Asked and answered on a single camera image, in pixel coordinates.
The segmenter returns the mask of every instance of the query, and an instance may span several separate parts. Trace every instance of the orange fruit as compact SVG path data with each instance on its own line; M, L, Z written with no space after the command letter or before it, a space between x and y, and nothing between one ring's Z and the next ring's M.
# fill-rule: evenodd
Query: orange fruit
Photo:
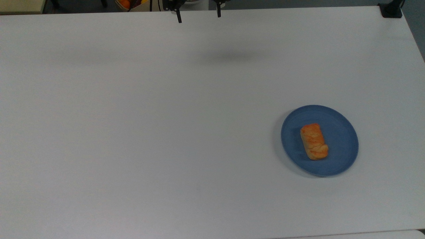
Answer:
M119 3L126 9L130 8L130 2L128 0L119 0Z

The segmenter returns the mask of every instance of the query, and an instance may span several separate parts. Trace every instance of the pastry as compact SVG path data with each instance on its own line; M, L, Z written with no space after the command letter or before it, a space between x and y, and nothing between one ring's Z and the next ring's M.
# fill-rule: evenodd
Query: pastry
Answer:
M301 128L301 139L307 156L312 160L322 159L328 156L328 146L325 144L320 125L312 123Z

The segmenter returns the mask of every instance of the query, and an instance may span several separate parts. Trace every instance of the table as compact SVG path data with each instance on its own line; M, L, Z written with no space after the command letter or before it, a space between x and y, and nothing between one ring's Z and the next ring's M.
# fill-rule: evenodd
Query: table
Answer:
M0 237L265 239L425 228L425 64L378 7L1 16ZM360 150L280 143L319 104Z
M297 237L298 239L425 239L425 235L418 230L386 231L374 233L344 234L332 236Z
M42 14L45 0L0 0L0 14Z

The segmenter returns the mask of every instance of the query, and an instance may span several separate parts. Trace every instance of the black clamp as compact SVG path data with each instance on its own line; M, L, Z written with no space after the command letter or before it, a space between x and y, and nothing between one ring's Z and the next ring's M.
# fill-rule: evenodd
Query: black clamp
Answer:
M404 1L405 0L393 0L388 4L378 3L382 16L385 18L401 18L403 15L403 13L401 13L401 8L404 5Z
M230 0L213 0L217 4L217 16L221 17L221 5Z
M181 23L180 7L183 6L185 2L186 0L162 0L162 7L165 11L175 11L177 14L177 20Z

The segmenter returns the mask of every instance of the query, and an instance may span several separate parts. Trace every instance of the blue plate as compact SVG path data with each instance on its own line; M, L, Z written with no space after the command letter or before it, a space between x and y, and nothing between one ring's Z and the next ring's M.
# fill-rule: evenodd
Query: blue plate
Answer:
M301 139L304 125L318 123L329 146L321 160L308 158ZM351 123L339 112L321 105L306 105L291 112L282 125L283 148L300 168L317 176L333 176L347 170L357 158L359 140Z

